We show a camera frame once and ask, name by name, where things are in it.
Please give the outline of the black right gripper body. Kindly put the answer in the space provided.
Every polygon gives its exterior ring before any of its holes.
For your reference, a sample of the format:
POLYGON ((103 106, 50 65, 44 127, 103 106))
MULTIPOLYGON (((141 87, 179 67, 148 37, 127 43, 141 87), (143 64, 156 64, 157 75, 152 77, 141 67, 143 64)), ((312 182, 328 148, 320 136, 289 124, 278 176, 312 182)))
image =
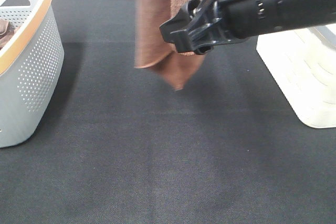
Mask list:
POLYGON ((202 0, 194 9, 189 35, 202 46, 237 43, 253 36, 266 16, 266 0, 202 0))

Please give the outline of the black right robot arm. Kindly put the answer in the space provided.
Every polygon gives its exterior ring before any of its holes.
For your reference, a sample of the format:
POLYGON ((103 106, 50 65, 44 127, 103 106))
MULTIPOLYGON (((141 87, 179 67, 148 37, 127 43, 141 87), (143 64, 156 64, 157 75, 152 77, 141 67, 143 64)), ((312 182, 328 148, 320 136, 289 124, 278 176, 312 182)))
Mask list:
POLYGON ((160 26, 179 53, 208 53, 250 37, 332 24, 335 0, 190 0, 160 26))

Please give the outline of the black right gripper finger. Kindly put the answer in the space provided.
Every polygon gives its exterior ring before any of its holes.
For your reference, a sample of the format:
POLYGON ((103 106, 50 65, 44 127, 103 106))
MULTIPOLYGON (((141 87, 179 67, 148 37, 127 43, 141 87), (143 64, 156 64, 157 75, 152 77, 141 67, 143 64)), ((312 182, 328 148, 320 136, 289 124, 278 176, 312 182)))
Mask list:
POLYGON ((178 30, 173 32, 173 41, 177 52, 193 52, 196 55, 205 55, 213 50, 212 46, 197 45, 192 41, 191 36, 186 30, 178 30))
POLYGON ((186 2, 177 12, 177 14, 160 25, 162 38, 167 43, 174 43, 172 32, 181 30, 188 25, 194 17, 196 9, 201 0, 190 0, 186 2))

